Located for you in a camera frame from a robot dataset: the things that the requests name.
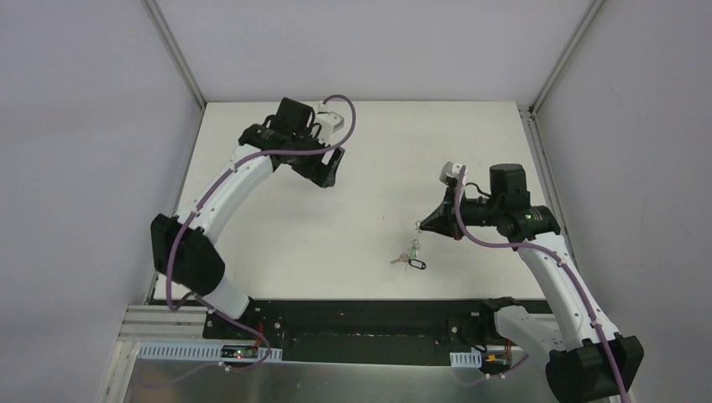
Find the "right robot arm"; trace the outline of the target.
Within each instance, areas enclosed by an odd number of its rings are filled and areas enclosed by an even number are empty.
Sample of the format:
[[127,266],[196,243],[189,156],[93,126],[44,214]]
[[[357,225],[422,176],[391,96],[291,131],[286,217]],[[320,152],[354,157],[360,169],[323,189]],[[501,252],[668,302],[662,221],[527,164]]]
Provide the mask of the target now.
[[485,302],[476,322],[480,339],[496,344],[505,338],[519,346],[543,368],[560,402],[630,401],[644,348],[637,337],[623,335],[593,297],[570,259],[557,219],[547,207],[532,205],[523,166],[491,166],[490,191],[476,198],[466,194],[466,175],[465,165],[443,166],[439,180],[445,194],[419,230],[517,253],[558,325],[552,330],[520,302],[501,297]]

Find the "key with green tag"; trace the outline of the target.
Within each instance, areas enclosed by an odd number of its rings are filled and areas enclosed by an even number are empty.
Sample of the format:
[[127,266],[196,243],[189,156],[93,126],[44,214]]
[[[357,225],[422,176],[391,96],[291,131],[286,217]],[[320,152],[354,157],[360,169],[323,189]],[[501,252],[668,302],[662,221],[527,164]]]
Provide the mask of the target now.
[[398,263],[407,264],[407,260],[409,259],[409,258],[408,258],[408,253],[409,253],[409,252],[400,254],[396,259],[391,260],[391,261],[390,261],[390,264],[398,264]]

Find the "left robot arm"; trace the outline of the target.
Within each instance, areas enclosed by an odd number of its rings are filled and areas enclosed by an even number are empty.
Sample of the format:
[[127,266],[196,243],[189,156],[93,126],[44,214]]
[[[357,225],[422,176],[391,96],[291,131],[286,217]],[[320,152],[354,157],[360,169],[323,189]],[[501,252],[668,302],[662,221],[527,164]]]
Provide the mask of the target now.
[[334,186],[345,151],[332,136],[345,129],[349,139],[355,119],[331,110],[331,100],[311,107],[283,98],[275,113],[242,132],[220,173],[192,204],[172,216],[158,214],[150,224],[155,271],[166,285],[182,285],[224,314],[223,326],[236,339],[254,333],[256,317],[246,311],[250,297],[228,278],[217,241],[249,194],[282,165],[320,188]]

